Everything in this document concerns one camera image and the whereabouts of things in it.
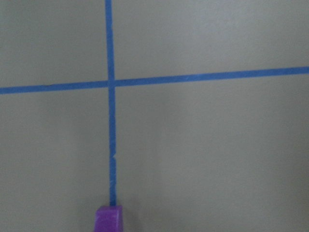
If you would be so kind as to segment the purple trapezoid block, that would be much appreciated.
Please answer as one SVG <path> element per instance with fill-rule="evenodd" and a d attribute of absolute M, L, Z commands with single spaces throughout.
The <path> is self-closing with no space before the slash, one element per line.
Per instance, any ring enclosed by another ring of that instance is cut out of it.
<path fill-rule="evenodd" d="M 123 232 L 122 206 L 102 206 L 96 211 L 94 232 Z"/>

